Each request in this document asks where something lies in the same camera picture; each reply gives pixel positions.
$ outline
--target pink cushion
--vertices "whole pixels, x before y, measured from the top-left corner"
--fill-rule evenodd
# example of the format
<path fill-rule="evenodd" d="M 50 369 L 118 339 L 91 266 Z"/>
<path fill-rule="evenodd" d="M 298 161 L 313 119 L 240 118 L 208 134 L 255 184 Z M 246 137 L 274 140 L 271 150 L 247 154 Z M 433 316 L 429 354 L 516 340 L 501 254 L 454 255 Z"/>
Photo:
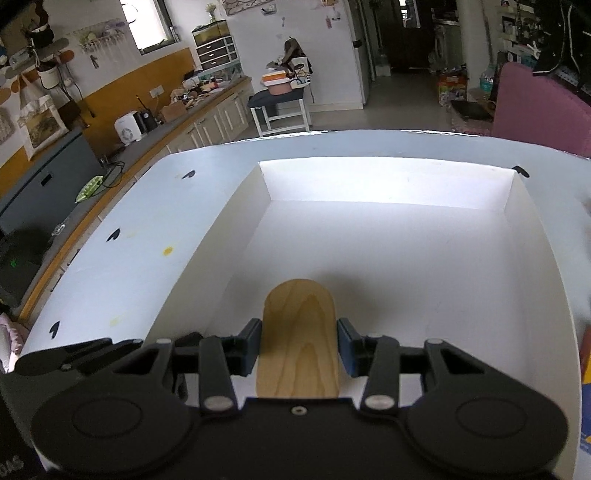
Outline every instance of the pink cushion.
<path fill-rule="evenodd" d="M 591 106 L 555 80 L 507 63 L 492 136 L 591 157 Z"/>

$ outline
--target gray floor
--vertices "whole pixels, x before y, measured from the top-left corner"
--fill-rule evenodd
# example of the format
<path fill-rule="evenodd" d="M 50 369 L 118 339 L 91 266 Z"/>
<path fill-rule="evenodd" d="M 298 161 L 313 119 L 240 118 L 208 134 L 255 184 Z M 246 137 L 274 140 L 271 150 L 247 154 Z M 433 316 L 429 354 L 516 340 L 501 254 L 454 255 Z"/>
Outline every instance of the gray floor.
<path fill-rule="evenodd" d="M 314 112 L 313 130 L 440 130 L 448 131 L 446 110 L 437 101 L 436 78 L 428 73 L 398 73 L 378 77 L 363 110 Z M 279 120 L 272 126 L 301 123 L 301 117 Z M 254 125 L 241 136 L 257 137 Z"/>

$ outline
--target small white appliance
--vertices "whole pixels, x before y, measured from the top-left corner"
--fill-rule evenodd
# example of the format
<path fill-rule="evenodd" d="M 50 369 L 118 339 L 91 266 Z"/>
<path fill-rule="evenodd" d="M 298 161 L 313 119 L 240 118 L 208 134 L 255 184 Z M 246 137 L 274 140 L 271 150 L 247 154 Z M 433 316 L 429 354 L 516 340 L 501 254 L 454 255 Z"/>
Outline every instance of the small white appliance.
<path fill-rule="evenodd" d="M 135 110 L 118 118 L 115 121 L 115 130 L 126 146 L 133 142 L 139 142 L 145 137 L 145 128 L 142 126 L 140 114 Z"/>

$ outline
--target wall socket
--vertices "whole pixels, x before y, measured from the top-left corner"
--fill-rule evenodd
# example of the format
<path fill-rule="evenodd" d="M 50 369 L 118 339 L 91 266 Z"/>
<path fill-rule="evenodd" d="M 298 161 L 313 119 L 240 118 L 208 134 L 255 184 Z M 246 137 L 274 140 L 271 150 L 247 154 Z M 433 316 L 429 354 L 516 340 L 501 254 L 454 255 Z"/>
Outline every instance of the wall socket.
<path fill-rule="evenodd" d="M 162 87 L 162 85 L 158 85 L 154 90 L 150 90 L 150 95 L 152 96 L 152 98 L 156 98 L 159 95 L 162 95 L 164 93 L 164 88 Z"/>

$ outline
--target wooden counter edge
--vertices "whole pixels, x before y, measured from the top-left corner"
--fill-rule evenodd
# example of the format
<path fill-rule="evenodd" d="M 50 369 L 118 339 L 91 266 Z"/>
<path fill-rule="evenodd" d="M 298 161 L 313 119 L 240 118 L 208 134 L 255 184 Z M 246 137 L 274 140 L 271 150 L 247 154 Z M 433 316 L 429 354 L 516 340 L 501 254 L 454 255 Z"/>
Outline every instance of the wooden counter edge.
<path fill-rule="evenodd" d="M 74 229 L 72 234 L 68 237 L 65 241 L 62 248 L 60 248 L 59 252 L 56 253 L 56 256 L 53 258 L 51 263 L 47 266 L 47 269 L 43 272 L 43 275 L 33 288 L 33 291 L 27 298 L 27 301 L 22 307 L 21 313 L 19 314 L 16 321 L 22 325 L 27 325 L 29 328 L 32 325 L 28 324 L 28 319 L 33 309 L 37 305 L 39 301 L 39 297 L 43 294 L 43 291 L 47 287 L 49 281 L 53 278 L 53 275 L 56 273 L 57 269 L 61 266 L 62 262 L 64 261 L 68 252 L 74 247 L 76 242 L 82 237 L 84 232 L 88 229 L 90 224 L 98 217 L 100 212 L 107 206 L 107 204 L 117 195 L 121 188 L 124 187 L 132 178 L 133 176 L 139 172 L 145 165 L 148 163 L 159 151 L 161 151 L 166 145 L 168 145 L 175 137 L 178 136 L 178 131 L 188 127 L 192 122 L 194 122 L 195 117 L 200 117 L 206 115 L 215 107 L 217 107 L 220 103 L 222 103 L 227 98 L 231 97 L 237 90 L 244 87 L 246 82 L 250 82 L 250 77 L 244 77 L 239 83 L 237 83 L 232 88 L 228 89 L 227 91 L 221 93 L 214 101 L 205 105 L 202 109 L 196 111 L 192 114 L 189 118 L 187 118 L 182 124 L 180 124 L 177 128 L 163 137 L 158 143 L 156 143 L 150 150 L 148 150 L 137 162 L 135 162 L 127 172 L 124 173 L 121 182 L 119 183 L 118 187 L 111 188 L 107 190 L 104 195 L 100 198 L 98 202 L 92 207 L 92 209 L 88 212 L 88 214 L 82 219 L 82 221 L 78 224 L 78 226 Z"/>

